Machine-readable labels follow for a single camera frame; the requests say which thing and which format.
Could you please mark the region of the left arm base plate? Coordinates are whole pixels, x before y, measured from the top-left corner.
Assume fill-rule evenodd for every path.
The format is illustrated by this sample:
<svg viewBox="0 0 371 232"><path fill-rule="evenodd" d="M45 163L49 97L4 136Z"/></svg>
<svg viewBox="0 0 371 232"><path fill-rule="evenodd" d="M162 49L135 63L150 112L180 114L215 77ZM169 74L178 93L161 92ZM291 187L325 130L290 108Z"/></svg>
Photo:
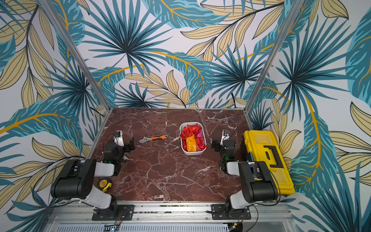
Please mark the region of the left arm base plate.
<svg viewBox="0 0 371 232"><path fill-rule="evenodd" d="M94 209L92 221L131 221L134 205L118 205L114 209Z"/></svg>

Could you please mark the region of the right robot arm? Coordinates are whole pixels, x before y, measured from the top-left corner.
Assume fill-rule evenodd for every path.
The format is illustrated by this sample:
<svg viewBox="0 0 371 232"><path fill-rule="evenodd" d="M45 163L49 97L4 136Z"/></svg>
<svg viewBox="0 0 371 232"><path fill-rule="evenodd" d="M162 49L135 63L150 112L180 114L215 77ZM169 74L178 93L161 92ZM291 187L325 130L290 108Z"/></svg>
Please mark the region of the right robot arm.
<svg viewBox="0 0 371 232"><path fill-rule="evenodd" d="M235 145L233 140L213 140L211 147L220 153L219 166L224 173L240 178L241 190L229 196L218 214L227 217L243 215L245 210L255 203L277 201L279 190L267 164L256 161L253 152L242 143L242 152L245 161L235 159Z"/></svg>

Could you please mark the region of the orange handled adjustable wrench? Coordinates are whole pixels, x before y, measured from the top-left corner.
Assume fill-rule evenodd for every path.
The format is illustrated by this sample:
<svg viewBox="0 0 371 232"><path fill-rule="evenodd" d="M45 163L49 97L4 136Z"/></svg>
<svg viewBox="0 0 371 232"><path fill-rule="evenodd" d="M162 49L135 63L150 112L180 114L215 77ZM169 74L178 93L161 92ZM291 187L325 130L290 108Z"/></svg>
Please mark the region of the orange handled adjustable wrench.
<svg viewBox="0 0 371 232"><path fill-rule="evenodd" d="M139 143L144 144L149 141L164 140L166 138L168 138L168 135L162 135L157 137L144 137L143 139L139 140Z"/></svg>

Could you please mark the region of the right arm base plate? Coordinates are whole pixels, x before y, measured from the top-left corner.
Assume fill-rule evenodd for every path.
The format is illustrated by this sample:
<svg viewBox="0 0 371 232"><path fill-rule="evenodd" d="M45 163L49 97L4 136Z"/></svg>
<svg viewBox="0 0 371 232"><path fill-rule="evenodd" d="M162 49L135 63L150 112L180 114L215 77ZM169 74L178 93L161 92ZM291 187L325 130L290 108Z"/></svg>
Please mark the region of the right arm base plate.
<svg viewBox="0 0 371 232"><path fill-rule="evenodd" d="M211 214L213 220L249 220L251 214L248 209L233 209L227 204L212 204Z"/></svg>

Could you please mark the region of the white storage box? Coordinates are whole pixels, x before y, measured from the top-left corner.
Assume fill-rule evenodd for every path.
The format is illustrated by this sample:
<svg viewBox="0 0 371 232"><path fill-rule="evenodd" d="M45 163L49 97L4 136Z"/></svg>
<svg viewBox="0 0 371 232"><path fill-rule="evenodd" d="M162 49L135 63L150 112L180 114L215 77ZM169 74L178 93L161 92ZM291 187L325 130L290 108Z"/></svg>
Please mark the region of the white storage box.
<svg viewBox="0 0 371 232"><path fill-rule="evenodd" d="M185 122L180 126L181 149L185 155L201 155L207 149L203 126L199 122Z"/></svg>

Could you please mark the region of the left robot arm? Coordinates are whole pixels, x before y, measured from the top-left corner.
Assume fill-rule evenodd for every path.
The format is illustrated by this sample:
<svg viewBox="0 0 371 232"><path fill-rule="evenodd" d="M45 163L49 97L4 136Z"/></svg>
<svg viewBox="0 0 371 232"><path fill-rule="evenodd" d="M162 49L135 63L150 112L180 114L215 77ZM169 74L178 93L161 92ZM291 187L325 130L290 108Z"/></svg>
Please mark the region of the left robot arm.
<svg viewBox="0 0 371 232"><path fill-rule="evenodd" d="M122 217L125 210L118 206L116 197L105 193L102 187L94 186L94 179L99 177L105 180L118 176L125 153L134 150L134 138L124 144L121 137L116 137L104 148L102 162L96 159L67 162L52 184L51 196L61 200L77 200L93 207L93 220Z"/></svg>

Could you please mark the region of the yellow tape measure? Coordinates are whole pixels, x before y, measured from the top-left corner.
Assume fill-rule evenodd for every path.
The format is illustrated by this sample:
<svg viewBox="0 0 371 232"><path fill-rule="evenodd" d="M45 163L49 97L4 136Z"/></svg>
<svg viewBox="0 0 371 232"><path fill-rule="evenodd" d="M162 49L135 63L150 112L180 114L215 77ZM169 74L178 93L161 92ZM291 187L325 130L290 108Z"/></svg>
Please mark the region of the yellow tape measure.
<svg viewBox="0 0 371 232"><path fill-rule="evenodd" d="M102 192L107 192L112 187L112 181L108 177L102 177L99 179L97 188Z"/></svg>

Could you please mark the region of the aluminium front rail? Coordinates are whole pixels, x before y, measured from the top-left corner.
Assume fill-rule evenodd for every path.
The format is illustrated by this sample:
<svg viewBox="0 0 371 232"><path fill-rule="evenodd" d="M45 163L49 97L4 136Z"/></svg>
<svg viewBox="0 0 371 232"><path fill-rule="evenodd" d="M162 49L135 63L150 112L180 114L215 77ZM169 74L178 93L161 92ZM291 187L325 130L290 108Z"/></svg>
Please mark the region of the aluminium front rail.
<svg viewBox="0 0 371 232"><path fill-rule="evenodd" d="M236 218L218 202L120 201L121 219L93 221L93 209L79 204L57 208L45 232L297 232L289 206L252 206Z"/></svg>

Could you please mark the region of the orange tea bag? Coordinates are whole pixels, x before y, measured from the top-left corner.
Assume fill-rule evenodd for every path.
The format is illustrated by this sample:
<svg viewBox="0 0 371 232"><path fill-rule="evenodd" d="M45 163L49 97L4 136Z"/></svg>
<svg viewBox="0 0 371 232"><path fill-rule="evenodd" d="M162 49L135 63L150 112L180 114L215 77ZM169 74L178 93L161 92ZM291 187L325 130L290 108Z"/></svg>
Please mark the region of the orange tea bag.
<svg viewBox="0 0 371 232"><path fill-rule="evenodd" d="M186 138L186 148L188 152L197 152L197 142L194 135Z"/></svg>

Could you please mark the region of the yellow toolbox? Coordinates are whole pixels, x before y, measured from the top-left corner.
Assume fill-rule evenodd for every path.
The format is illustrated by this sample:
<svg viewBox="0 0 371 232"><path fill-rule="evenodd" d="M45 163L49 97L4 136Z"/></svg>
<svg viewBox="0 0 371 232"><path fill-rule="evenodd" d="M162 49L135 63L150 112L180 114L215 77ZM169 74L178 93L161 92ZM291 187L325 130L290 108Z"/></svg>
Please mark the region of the yellow toolbox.
<svg viewBox="0 0 371 232"><path fill-rule="evenodd" d="M247 130L243 133L244 144L248 159L263 161L278 181L282 195L295 193L294 184L290 177L278 143L273 132L265 130Z"/></svg>

